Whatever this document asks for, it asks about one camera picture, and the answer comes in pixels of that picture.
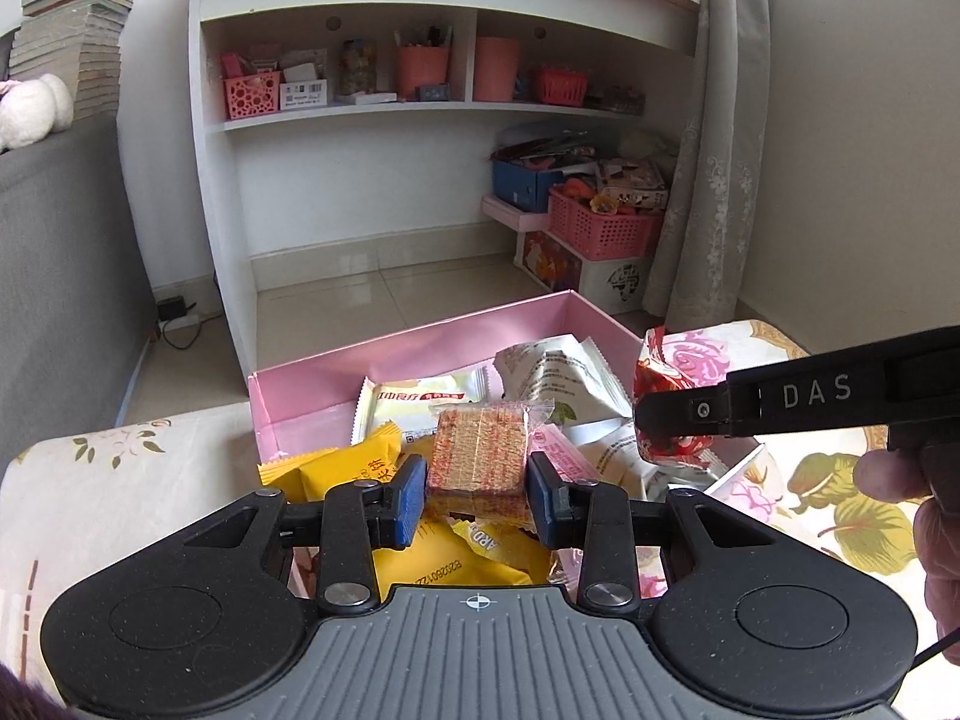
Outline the person right hand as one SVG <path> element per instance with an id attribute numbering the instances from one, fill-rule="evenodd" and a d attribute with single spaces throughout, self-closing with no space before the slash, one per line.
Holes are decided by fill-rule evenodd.
<path id="1" fill-rule="evenodd" d="M 913 518 L 914 547 L 926 573 L 924 603 L 934 616 L 939 639 L 957 631 L 958 518 L 942 512 L 918 458 L 910 452 L 867 452 L 854 468 L 854 484 L 861 493 L 882 502 L 924 499 Z"/>

